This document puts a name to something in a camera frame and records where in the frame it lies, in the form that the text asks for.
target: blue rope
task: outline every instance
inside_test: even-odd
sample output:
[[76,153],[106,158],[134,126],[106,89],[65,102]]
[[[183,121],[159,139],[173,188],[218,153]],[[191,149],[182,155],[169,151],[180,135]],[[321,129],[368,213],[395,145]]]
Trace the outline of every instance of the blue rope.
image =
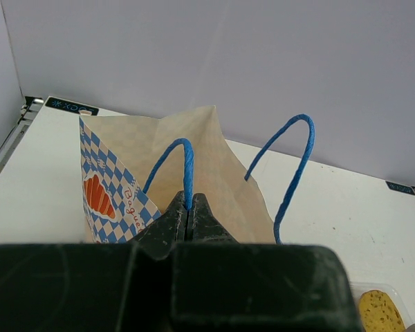
[[160,166],[165,162],[166,158],[172,152],[172,150],[182,144],[185,148],[185,173],[183,176],[183,189],[185,192],[185,207],[186,210],[191,210],[192,207],[192,191],[194,188],[194,150],[192,149],[191,142],[187,138],[177,138],[166,150],[163,155],[158,159],[157,163],[151,170],[151,174],[146,180],[143,192],[146,194],[149,190],[152,180],[155,177]]
[[264,155],[264,153],[269,149],[269,147],[272,145],[272,143],[275,142],[275,140],[280,137],[291,125],[296,123],[298,120],[304,120],[309,125],[309,137],[306,144],[306,149],[304,149],[304,153],[302,156],[301,161],[299,162],[297,171],[295,172],[295,175],[293,176],[292,181],[289,184],[288,189],[286,190],[286,193],[283,198],[283,203],[279,206],[277,215],[275,216],[274,220],[274,237],[275,242],[278,244],[282,244],[282,240],[279,238],[279,227],[282,223],[283,217],[288,209],[289,203],[291,202],[291,199],[295,193],[295,190],[297,189],[298,183],[300,178],[302,177],[304,167],[306,166],[307,160],[312,154],[313,145],[315,143],[315,125],[313,124],[312,119],[307,116],[306,114],[299,114],[298,116],[294,116],[291,118],[284,126],[281,128],[272,138],[264,145],[264,147],[260,150],[260,152],[255,156],[255,159],[250,164],[249,170],[244,176],[244,179],[247,181],[249,179],[250,173],[257,165],[260,158]]

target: croissant illustration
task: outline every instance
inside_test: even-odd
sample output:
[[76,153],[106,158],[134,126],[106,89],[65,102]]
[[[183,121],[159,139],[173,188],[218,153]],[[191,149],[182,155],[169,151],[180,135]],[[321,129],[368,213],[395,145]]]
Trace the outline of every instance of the croissant illustration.
[[113,210],[109,195],[104,191],[97,174],[84,181],[83,186],[89,207],[111,219],[115,218],[116,213]]

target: white table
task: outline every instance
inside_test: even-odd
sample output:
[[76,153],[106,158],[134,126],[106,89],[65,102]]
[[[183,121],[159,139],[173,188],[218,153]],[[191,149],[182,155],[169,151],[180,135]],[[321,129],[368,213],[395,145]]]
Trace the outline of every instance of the white table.
[[[116,114],[101,109],[99,115]],[[228,143],[245,166],[259,151]],[[268,151],[252,173],[272,218],[298,162]],[[391,191],[378,178],[310,162],[281,232],[285,243],[332,248],[351,281],[392,285],[415,321],[415,196]],[[42,107],[0,175],[0,243],[83,238],[78,118]]]

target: brown paper bag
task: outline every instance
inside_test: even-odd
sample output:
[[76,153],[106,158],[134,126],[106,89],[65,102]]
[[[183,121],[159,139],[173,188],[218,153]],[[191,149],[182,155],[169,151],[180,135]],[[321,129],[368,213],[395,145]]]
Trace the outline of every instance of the brown paper bag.
[[177,138],[194,149],[194,193],[202,192],[213,215],[239,242],[274,243],[273,222],[255,180],[230,150],[215,107],[163,119],[143,116],[80,116],[83,203],[97,242],[124,242],[163,213],[183,189],[183,147],[158,170],[156,161]]

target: yellow food item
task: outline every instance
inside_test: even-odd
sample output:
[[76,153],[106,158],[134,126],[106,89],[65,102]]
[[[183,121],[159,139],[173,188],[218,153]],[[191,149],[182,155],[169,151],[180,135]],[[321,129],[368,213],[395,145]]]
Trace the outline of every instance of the yellow food item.
[[406,329],[391,298],[379,290],[361,295],[358,310],[366,332],[403,332]]

